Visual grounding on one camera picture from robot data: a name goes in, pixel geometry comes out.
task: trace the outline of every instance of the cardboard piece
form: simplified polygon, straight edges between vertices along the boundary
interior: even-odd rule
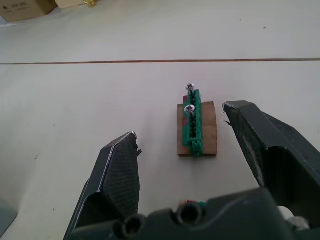
[[[56,4],[58,4],[59,8],[66,9],[79,5],[86,4],[84,0],[55,0]]]
[[[55,0],[0,0],[0,15],[7,22],[37,18],[57,7]]]
[[[203,155],[216,156],[218,152],[217,119],[213,101],[202,103],[202,132],[203,132]],[[180,157],[193,157],[189,147],[182,144],[184,105],[178,104],[178,155]]]

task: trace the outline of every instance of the white table surface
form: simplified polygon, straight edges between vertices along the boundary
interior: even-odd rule
[[[105,0],[9,25],[0,63],[320,57],[319,0]]]
[[[1,240],[62,239],[100,149],[131,130],[143,214],[257,187],[221,104],[256,103],[320,150],[319,75],[319,62],[0,66],[0,197],[19,211]],[[215,158],[177,156],[189,82],[215,102]]]

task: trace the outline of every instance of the green plastic part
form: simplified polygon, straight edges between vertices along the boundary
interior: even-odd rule
[[[194,105],[194,118],[184,112],[187,105]],[[199,157],[204,153],[203,130],[202,130],[202,108],[201,95],[199,90],[188,94],[183,101],[183,123],[182,123],[182,144],[188,146],[190,153]]]

